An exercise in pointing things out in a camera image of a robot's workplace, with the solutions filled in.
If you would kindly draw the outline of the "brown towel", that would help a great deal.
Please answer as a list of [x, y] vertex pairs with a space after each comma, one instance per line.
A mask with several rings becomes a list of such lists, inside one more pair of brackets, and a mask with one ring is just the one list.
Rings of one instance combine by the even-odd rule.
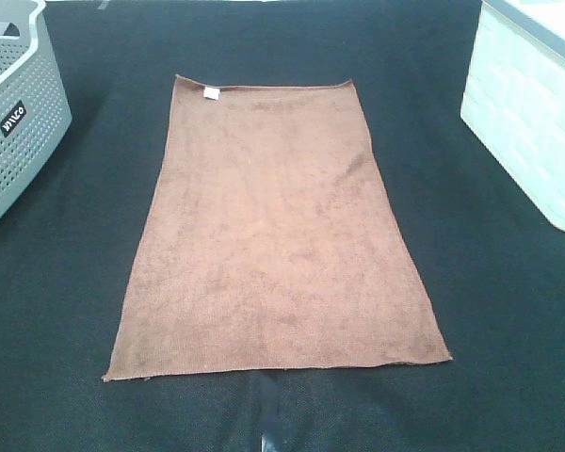
[[105, 379], [450, 360], [354, 84], [177, 76]]

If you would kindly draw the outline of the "black tablecloth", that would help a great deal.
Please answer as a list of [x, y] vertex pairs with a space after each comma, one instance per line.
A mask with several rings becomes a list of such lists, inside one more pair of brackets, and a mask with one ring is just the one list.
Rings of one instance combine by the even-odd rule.
[[[0, 220], [0, 451], [565, 451], [565, 234], [460, 119], [477, 1], [69, 1], [73, 113]], [[176, 75], [359, 93], [452, 361], [103, 382]]]

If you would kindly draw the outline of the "pale green plastic bin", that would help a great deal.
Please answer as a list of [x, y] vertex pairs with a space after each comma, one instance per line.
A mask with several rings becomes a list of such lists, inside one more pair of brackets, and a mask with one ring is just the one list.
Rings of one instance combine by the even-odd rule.
[[565, 1], [484, 1], [460, 116], [565, 232]]

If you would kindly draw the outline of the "grey perforated plastic basket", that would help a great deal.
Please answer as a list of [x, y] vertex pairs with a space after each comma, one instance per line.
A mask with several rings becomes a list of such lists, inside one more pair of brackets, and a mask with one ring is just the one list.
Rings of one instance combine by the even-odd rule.
[[63, 139], [72, 112], [43, 12], [43, 1], [0, 1], [0, 218]]

